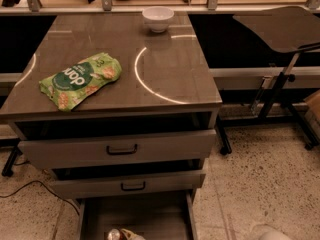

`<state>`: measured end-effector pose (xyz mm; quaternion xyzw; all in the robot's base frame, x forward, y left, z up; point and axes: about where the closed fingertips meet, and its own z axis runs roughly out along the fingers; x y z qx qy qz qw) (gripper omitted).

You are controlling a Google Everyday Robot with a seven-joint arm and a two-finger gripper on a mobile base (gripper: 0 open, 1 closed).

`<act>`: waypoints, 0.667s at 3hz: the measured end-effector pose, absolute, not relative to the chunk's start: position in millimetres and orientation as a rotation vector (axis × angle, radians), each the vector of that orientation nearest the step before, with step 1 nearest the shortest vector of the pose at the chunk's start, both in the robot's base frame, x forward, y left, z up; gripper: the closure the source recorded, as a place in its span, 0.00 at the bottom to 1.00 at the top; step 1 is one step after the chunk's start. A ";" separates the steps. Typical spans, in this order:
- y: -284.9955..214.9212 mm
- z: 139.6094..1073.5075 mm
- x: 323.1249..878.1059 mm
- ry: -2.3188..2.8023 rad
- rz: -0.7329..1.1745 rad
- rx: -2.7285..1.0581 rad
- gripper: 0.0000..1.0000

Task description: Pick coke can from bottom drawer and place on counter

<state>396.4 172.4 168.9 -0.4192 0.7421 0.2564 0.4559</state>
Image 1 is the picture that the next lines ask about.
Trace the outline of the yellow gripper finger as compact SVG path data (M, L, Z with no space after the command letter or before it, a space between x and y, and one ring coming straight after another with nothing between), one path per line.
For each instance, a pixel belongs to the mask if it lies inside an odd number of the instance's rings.
M126 240L146 240L141 235L138 235L130 230L122 229L121 232L125 236Z

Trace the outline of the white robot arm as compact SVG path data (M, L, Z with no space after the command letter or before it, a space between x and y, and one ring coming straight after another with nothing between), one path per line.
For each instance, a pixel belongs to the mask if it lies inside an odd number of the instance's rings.
M142 233L121 229L120 232L124 235L126 240L291 240L285 234L275 230L264 232L260 236L251 236L244 239L240 239L236 236L223 238L222 236L209 234L208 232L202 233L197 238L194 238L193 235L188 232L169 231L168 229Z

